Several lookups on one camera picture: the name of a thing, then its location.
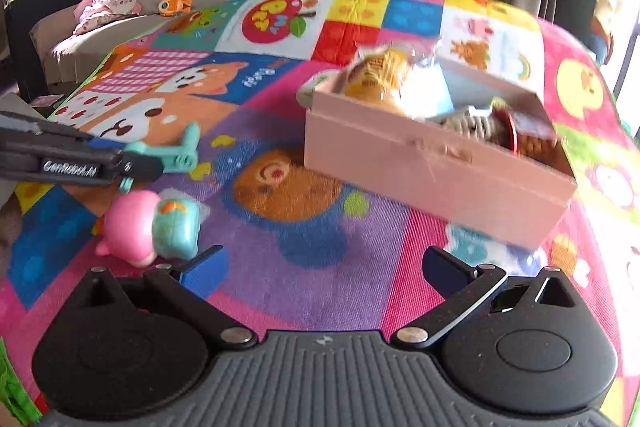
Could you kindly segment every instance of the transparent plastic bag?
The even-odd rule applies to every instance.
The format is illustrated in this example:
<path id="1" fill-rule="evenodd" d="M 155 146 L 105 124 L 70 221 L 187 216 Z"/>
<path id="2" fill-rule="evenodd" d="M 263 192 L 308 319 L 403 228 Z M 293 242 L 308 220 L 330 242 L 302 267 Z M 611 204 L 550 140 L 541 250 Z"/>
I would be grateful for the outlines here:
<path id="1" fill-rule="evenodd" d="M 435 44 L 403 41 L 361 47 L 347 68 L 345 96 L 414 120 L 453 110 Z"/>

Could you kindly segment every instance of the pink gingham pattern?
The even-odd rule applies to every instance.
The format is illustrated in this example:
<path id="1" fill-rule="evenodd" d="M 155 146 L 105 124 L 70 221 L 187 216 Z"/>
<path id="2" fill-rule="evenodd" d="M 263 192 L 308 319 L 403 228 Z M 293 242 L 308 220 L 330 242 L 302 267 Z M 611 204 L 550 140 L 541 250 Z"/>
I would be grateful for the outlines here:
<path id="1" fill-rule="evenodd" d="M 207 57 L 207 52 L 188 50 L 153 50 L 111 76 L 104 78 L 93 90 L 110 93 L 132 93 L 145 90 Z"/>

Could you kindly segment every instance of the gray ribbed surface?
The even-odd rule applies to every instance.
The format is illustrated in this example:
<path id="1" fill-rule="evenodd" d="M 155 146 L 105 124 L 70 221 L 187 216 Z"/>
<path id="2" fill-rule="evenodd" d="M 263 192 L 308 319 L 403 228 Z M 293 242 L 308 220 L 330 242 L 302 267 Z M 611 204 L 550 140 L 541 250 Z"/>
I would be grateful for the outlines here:
<path id="1" fill-rule="evenodd" d="M 98 426 L 58 413 L 47 427 Z M 387 346 L 377 331 L 272 331 L 220 356 L 206 381 L 163 412 L 111 427 L 600 427 L 590 411 L 558 421 L 514 420 L 459 397 L 430 357 Z"/>

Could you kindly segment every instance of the cardboard box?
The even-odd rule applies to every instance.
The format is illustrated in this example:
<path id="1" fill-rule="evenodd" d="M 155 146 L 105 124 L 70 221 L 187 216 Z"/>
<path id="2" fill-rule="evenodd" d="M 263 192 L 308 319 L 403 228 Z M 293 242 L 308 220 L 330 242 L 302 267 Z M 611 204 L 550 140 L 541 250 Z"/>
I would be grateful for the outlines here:
<path id="1" fill-rule="evenodd" d="M 445 58 L 455 107 L 500 96 L 550 123 L 535 93 Z M 306 114 L 305 167 L 531 250 L 561 219 L 576 189 L 564 150 L 556 168 L 316 87 Z"/>

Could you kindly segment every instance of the play mat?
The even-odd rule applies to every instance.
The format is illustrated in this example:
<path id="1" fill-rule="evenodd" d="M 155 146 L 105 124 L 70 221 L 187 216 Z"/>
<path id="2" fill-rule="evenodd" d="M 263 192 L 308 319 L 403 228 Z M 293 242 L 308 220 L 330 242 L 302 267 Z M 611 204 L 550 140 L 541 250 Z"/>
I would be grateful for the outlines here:
<path id="1" fill-rule="evenodd" d="M 305 110 L 296 91 L 305 82 L 347 64 L 356 42 L 439 35 L 453 59 L 535 90 L 566 140 L 578 191 L 537 251 L 302 168 Z M 179 190 L 207 207 L 200 250 L 224 245 L 230 259 L 208 301 L 260 334 L 389 334 L 441 300 L 422 279 L 429 245 L 511 274 L 562 267 L 618 352 L 604 411 L 619 425 L 640 425 L 632 416 L 640 380 L 640 153 L 589 55 L 564 30 L 491 0 L 234 0 L 118 46 L 52 119 L 152 145 L 177 143 L 188 123 L 200 124 L 197 168 L 150 188 Z M 281 162 L 294 167 L 291 179 L 270 185 Z M 17 195 L 24 231 L 0 287 L 0 335 L 37 397 L 31 355 L 85 271 L 137 270 L 94 253 L 94 223 L 116 187 L 22 183 Z"/>

